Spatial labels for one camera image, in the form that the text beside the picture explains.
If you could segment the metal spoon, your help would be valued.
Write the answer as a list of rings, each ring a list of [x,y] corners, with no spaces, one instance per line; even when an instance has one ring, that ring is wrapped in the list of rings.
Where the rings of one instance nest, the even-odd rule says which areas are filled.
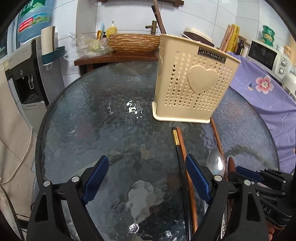
[[[221,153],[217,149],[213,149],[207,159],[206,167],[211,171],[211,173],[215,175],[220,175],[224,177],[225,175],[225,162],[221,155]],[[222,217],[222,224],[221,224],[221,233],[219,239],[221,240],[225,233],[227,227],[227,206],[224,209],[224,214]]]

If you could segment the black chopstick gold band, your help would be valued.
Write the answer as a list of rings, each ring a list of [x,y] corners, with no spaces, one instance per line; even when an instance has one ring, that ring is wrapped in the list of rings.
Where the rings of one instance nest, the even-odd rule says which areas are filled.
[[[188,193],[186,169],[184,165],[184,160],[183,160],[183,155],[181,151],[181,145],[180,145],[177,129],[172,128],[172,133],[173,133],[174,143],[176,146],[178,164],[180,169],[186,235],[187,235],[187,240],[191,240],[191,237],[192,237],[192,221],[191,221],[191,210],[190,210],[191,206],[190,206],[189,193]]]

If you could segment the purple floral cloth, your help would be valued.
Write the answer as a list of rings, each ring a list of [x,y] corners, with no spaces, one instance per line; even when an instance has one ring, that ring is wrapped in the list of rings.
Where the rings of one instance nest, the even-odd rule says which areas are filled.
[[[244,97],[267,125],[277,149],[280,170],[295,171],[295,101],[264,69],[241,55],[231,88]]]

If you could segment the beige plastic utensil holder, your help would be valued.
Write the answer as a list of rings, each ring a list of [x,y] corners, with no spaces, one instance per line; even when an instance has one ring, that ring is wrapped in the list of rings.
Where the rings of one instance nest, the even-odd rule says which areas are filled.
[[[210,123],[240,63],[201,42],[161,34],[153,117],[158,121]]]

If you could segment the water dispenser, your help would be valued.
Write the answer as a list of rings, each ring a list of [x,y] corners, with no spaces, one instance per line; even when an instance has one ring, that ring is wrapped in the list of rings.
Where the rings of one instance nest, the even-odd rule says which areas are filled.
[[[36,37],[13,52],[8,65],[16,105],[37,135],[49,106],[65,88],[60,60],[55,60],[50,67],[44,66],[41,38]]]

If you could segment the dark wooden counter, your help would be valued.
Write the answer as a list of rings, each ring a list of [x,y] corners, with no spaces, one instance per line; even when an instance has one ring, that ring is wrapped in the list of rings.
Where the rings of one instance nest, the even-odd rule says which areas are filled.
[[[159,50],[147,53],[110,53],[97,57],[80,58],[74,61],[74,65],[79,68],[81,76],[97,68],[113,64],[131,61],[158,61]]]

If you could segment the yellow roll package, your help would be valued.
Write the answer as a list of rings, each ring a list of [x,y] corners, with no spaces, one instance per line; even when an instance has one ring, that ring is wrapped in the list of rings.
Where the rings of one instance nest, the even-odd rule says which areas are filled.
[[[240,31],[240,27],[238,27],[235,24],[231,25],[231,29],[230,29],[230,37],[227,40],[227,46],[225,51],[228,52],[233,52],[236,50],[236,46],[237,46],[237,41],[238,41],[238,35],[239,35],[239,31]]]

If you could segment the dark brown glass bottle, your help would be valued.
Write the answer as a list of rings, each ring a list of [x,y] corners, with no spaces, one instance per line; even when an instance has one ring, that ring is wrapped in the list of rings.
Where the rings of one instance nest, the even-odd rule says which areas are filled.
[[[243,39],[239,39],[238,45],[237,45],[237,49],[236,49],[236,55],[241,55],[242,52],[244,50],[244,40]]]

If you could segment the woven brown basin sink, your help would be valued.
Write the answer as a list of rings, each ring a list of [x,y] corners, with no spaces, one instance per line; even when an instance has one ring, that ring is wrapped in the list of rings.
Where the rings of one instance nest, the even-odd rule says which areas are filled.
[[[113,34],[108,39],[109,46],[118,53],[150,53],[156,51],[160,36],[146,34]]]

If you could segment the white brown rice cooker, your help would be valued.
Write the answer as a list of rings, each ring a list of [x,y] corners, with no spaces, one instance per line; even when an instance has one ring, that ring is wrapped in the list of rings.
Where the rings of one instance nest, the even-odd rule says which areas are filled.
[[[186,27],[184,32],[181,33],[181,35],[185,38],[190,39],[190,40],[201,42],[203,44],[214,47],[214,44],[212,42],[212,38],[210,38],[208,35],[206,35],[205,33],[201,32],[200,30],[198,30],[196,28]]]

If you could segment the yellow soap bottle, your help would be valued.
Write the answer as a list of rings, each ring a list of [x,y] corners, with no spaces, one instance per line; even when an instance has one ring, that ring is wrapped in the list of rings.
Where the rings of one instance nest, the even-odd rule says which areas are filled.
[[[111,22],[112,22],[111,26],[106,31],[106,37],[107,37],[107,39],[111,35],[117,34],[117,27],[115,26],[114,21],[111,21]]]

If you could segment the green stacked noodle cups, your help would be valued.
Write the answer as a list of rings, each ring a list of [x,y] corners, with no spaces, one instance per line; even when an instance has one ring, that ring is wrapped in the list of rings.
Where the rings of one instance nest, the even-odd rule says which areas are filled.
[[[264,44],[267,44],[267,45],[273,47],[275,32],[270,27],[263,25],[261,33],[262,33],[262,36],[261,36],[260,40]]]

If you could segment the brass faucet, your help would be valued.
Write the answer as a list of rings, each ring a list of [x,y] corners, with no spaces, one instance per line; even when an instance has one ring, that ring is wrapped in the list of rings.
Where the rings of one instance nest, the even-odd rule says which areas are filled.
[[[157,21],[152,21],[152,24],[145,26],[145,28],[151,30],[151,35],[156,35],[158,23]]]

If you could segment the brown chopstick in holder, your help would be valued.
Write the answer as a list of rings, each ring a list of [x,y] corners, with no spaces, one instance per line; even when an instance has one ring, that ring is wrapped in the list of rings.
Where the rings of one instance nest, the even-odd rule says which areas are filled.
[[[161,13],[159,10],[159,5],[157,0],[153,0],[152,11],[154,12],[154,15],[156,17],[156,21],[158,23],[161,34],[166,34],[166,30],[161,18]]]

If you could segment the blue water jug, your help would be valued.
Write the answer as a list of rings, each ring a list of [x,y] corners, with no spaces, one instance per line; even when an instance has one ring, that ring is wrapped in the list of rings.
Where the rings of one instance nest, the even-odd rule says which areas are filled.
[[[50,26],[51,11],[51,0],[28,1],[18,17],[17,40],[24,43],[41,35],[41,30]]]

